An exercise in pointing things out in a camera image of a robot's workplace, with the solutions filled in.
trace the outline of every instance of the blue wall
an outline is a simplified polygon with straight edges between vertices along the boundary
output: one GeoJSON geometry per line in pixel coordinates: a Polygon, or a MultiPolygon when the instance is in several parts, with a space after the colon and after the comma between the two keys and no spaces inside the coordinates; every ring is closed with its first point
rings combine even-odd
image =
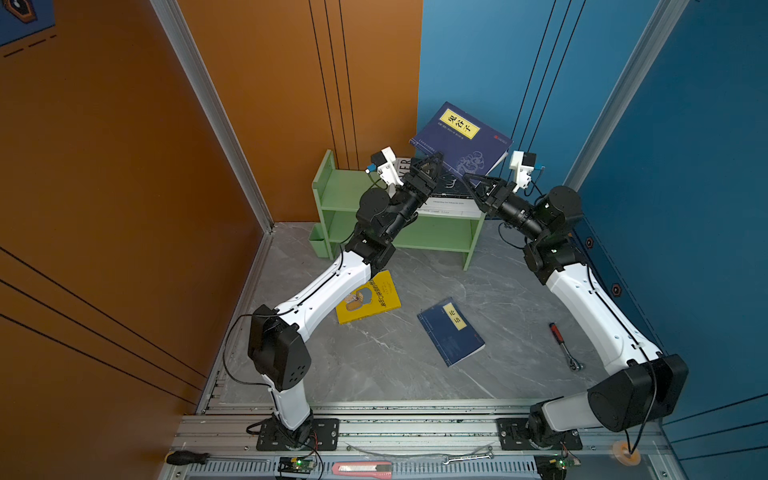
{"type": "Polygon", "coordinates": [[[768,446],[768,423],[737,428],[768,421],[767,19],[758,0],[690,2],[580,191],[690,368],[665,429],[691,478],[764,478],[768,462],[765,448],[702,457],[768,446]]]}
{"type": "MultiPolygon", "coordinates": [[[[418,128],[429,121],[443,102],[450,101],[510,135],[552,12],[512,140],[514,149],[527,150],[541,118],[531,146],[531,151],[539,155],[538,164],[547,168],[541,189],[547,191],[561,184],[656,8],[657,0],[587,0],[586,4],[584,0],[572,0],[570,8],[568,4],[568,0],[557,0],[553,11],[552,1],[425,0],[418,128]],[[542,117],[582,5],[584,11],[578,28],[542,117]],[[560,25],[563,25],[562,32],[547,70],[560,25]],[[541,93],[533,108],[545,70],[541,93]],[[525,131],[529,116],[531,123],[525,131]]],[[[492,174],[501,171],[499,167],[492,174]]],[[[506,178],[509,170],[503,172],[506,178]]]]}

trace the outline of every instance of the screwdriver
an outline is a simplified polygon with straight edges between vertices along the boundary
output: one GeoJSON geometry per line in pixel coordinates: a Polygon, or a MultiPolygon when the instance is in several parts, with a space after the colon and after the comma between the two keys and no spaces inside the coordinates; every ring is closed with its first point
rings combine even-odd
{"type": "Polygon", "coordinates": [[[553,322],[549,324],[549,329],[552,331],[554,339],[558,341],[560,348],[563,349],[563,353],[565,354],[565,361],[568,362],[568,366],[571,367],[571,370],[578,372],[583,369],[584,366],[578,360],[576,360],[573,355],[571,355],[571,352],[568,352],[568,347],[565,346],[565,340],[563,340],[563,336],[560,334],[558,326],[553,322]]]}
{"type": "Polygon", "coordinates": [[[237,460],[239,462],[264,462],[269,463],[270,460],[263,458],[247,458],[247,457],[212,457],[210,453],[195,453],[189,450],[177,450],[171,452],[165,457],[165,462],[168,465],[189,465],[190,463],[199,463],[205,465],[208,460],[237,460]]]}

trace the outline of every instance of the robotic arm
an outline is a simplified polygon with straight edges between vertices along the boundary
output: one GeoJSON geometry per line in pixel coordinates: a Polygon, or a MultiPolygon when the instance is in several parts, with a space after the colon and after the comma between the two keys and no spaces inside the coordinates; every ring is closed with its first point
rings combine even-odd
{"type": "Polygon", "coordinates": [[[387,147],[372,156],[379,176],[394,186],[369,188],[360,197],[357,224],[335,262],[304,290],[275,309],[262,305],[253,312],[248,356],[270,386],[276,424],[289,444],[302,445],[312,427],[303,378],[312,362],[305,342],[344,297],[376,276],[395,253],[392,241],[418,218],[417,209],[437,187],[442,155],[415,162],[400,179],[395,154],[387,147]]]}
{"type": "Polygon", "coordinates": [[[515,194],[514,182],[473,174],[464,180],[481,210],[525,235],[528,268],[573,314],[611,375],[587,392],[532,406],[522,436],[548,447],[574,429],[620,432],[671,414],[688,368],[678,355],[664,356],[593,281],[569,236],[583,217],[578,194],[555,187],[530,204],[515,194]]]}

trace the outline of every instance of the black mounting plate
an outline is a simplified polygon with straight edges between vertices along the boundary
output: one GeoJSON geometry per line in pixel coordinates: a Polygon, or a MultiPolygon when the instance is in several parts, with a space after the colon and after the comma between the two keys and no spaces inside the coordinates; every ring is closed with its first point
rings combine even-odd
{"type": "MultiPolygon", "coordinates": [[[[528,433],[528,417],[496,419],[496,429],[498,430],[498,440],[502,443],[502,450],[554,450],[559,452],[560,445],[553,445],[548,449],[531,442],[528,433]]],[[[568,450],[581,450],[584,446],[581,444],[581,437],[576,430],[563,433],[563,443],[568,450]]]]}
{"type": "MultiPolygon", "coordinates": [[[[261,425],[256,450],[260,452],[288,452],[307,449],[307,447],[297,449],[292,442],[286,443],[289,439],[280,431],[277,422],[278,420],[273,417],[261,425]]],[[[318,451],[336,450],[336,444],[339,441],[339,419],[313,419],[312,433],[317,434],[318,451]]],[[[312,440],[306,444],[314,445],[312,440]]]]}

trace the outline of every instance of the wrench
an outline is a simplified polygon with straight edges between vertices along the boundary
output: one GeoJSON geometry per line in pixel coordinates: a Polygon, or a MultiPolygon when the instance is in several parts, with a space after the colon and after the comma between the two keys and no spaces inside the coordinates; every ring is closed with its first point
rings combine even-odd
{"type": "Polygon", "coordinates": [[[467,460],[479,460],[481,458],[493,458],[493,452],[475,453],[472,455],[446,455],[442,458],[443,465],[449,465],[451,462],[466,462],[467,460]]]}

